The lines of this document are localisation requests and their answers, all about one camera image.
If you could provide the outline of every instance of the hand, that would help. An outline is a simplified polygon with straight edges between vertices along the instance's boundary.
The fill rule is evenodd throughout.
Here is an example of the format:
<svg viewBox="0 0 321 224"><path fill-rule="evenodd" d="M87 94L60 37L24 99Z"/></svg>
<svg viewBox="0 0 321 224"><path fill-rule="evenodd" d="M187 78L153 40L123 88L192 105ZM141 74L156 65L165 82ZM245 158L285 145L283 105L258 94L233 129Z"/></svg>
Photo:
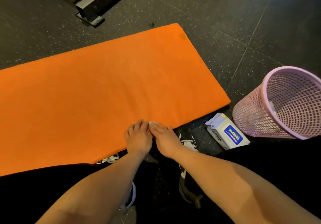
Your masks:
<svg viewBox="0 0 321 224"><path fill-rule="evenodd" d="M149 127L150 132L156 139L157 148L164 156L173 158L175 153L182 147L178 137L168 125L165 128L160 123L151 123Z"/></svg>
<svg viewBox="0 0 321 224"><path fill-rule="evenodd" d="M137 123L129 126L125 132L128 153L139 152L145 156L151 149L152 135L148 130L148 121Z"/></svg>

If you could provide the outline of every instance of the wet wipes package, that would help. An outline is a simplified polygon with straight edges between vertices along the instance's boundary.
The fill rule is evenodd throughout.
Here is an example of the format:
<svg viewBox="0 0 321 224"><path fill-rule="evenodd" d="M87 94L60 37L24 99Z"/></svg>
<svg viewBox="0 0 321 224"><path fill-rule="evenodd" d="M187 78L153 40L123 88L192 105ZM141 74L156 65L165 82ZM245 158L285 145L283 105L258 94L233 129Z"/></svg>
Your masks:
<svg viewBox="0 0 321 224"><path fill-rule="evenodd" d="M250 143L245 135L223 113L217 113L205 124L207 125L207 131L224 149L232 149Z"/></svg>

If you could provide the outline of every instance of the pink wastebasket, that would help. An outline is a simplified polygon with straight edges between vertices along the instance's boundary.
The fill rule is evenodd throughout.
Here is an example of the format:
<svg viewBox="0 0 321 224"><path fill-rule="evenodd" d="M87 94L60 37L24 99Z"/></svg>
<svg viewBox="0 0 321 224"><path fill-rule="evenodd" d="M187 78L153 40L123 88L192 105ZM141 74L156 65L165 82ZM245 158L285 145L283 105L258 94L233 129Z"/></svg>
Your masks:
<svg viewBox="0 0 321 224"><path fill-rule="evenodd" d="M255 137L306 140L320 135L321 79L301 68L276 68L235 105L233 120Z"/></svg>

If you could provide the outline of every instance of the basket rim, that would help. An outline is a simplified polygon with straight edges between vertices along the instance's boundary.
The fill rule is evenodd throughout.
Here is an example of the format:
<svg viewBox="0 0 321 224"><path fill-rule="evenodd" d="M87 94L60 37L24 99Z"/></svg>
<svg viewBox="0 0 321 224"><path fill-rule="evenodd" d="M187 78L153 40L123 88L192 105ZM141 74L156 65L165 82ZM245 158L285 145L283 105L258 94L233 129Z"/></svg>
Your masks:
<svg viewBox="0 0 321 224"><path fill-rule="evenodd" d="M267 108L267 111L268 111L268 114L271 118L274 119L274 121L276 122L276 124L278 124L285 132L287 132L288 134L290 134L291 136L297 138L297 139L301 139L301 140L306 140L307 137L303 137L302 135L299 135L298 133L294 132L293 130L291 130L290 128L288 128L277 116L275 116L273 114L273 110L269 104L269 100L267 98L267 91L266 91L266 87L267 87L267 83L268 81L270 80L270 78L283 71L283 70L292 70L293 72L296 72L298 74L305 74L305 75L308 75L311 77L311 79L313 79L313 81L316 83L316 84L319 84L319 86L321 87L321 79L319 77L317 77L316 75L314 75L313 73L311 72L308 72L307 70L304 70L302 68L297 68L297 67L292 67L292 66L283 66L283 67L278 67L278 68L275 68L273 69L272 71L270 71L263 79L263 82L262 82L262 90L261 90L261 93L262 93L262 98L263 98L263 104L265 106L265 108Z"/></svg>

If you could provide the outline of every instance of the forearm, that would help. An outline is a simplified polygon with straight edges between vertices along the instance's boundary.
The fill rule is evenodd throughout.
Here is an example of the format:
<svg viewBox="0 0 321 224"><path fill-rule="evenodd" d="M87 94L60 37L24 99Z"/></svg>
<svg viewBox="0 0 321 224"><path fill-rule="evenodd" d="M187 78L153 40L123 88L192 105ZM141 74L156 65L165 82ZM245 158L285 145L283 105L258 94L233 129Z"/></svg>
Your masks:
<svg viewBox="0 0 321 224"><path fill-rule="evenodd" d="M173 159L236 224L319 223L274 185L238 164L180 147Z"/></svg>
<svg viewBox="0 0 321 224"><path fill-rule="evenodd" d="M62 195L37 224L108 223L126 198L144 155L129 153L79 181Z"/></svg>

